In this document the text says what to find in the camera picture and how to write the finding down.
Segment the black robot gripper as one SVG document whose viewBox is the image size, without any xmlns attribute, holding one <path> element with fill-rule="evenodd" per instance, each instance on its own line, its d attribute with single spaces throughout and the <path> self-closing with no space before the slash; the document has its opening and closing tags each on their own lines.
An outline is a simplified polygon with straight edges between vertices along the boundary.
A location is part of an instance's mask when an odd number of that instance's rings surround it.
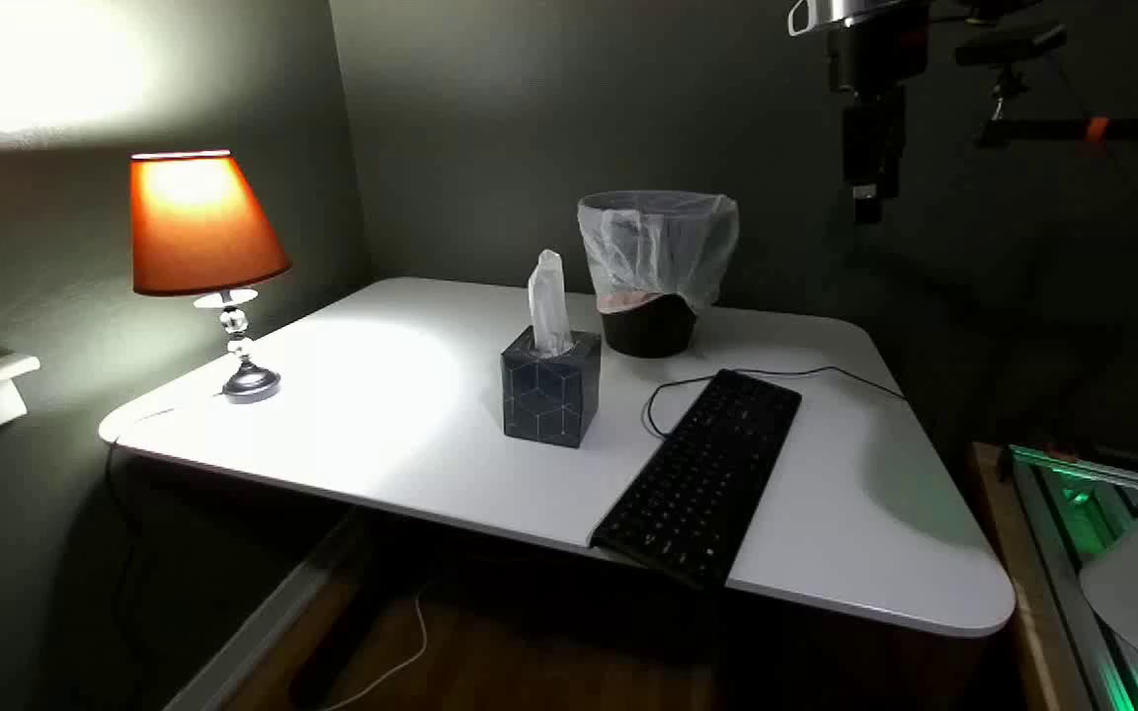
<svg viewBox="0 0 1138 711">
<path fill-rule="evenodd" d="M 930 68 L 930 0 L 840 0 L 832 21 L 832 87 L 844 107 L 844 154 L 855 166 L 849 204 L 859 225 L 879 225 L 896 192 L 907 142 L 907 82 Z"/>
</svg>

